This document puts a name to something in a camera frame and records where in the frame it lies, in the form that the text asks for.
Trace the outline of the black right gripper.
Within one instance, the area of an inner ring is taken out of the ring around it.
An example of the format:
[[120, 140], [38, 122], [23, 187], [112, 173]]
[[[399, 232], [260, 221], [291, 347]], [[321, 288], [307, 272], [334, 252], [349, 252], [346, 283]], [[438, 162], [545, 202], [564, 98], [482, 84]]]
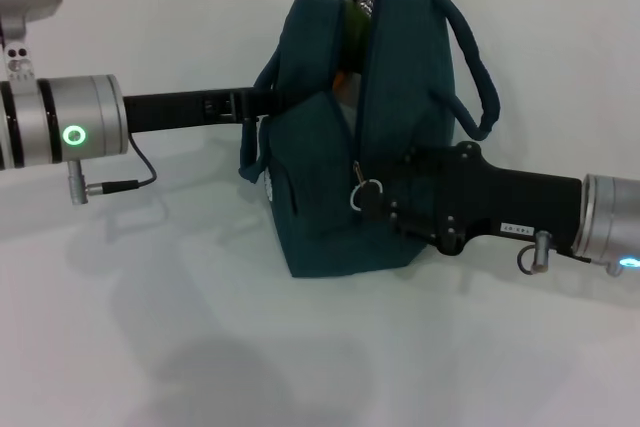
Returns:
[[384, 195], [380, 181], [360, 188], [359, 208], [367, 221], [390, 221], [422, 238], [448, 256], [460, 254], [480, 236], [532, 242], [539, 232], [550, 235], [550, 248], [571, 256], [580, 226], [582, 181], [505, 168], [487, 162], [475, 142], [418, 150], [409, 147], [399, 158], [381, 163], [383, 183], [426, 180], [433, 187], [430, 211], [421, 214], [421, 195], [408, 203]]

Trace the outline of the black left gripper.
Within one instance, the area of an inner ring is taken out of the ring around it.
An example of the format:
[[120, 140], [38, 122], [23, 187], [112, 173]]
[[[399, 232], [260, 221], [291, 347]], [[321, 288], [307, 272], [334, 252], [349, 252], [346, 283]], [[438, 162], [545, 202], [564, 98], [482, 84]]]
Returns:
[[278, 116], [313, 95], [312, 91], [242, 88], [128, 95], [123, 102], [128, 131], [144, 133]]

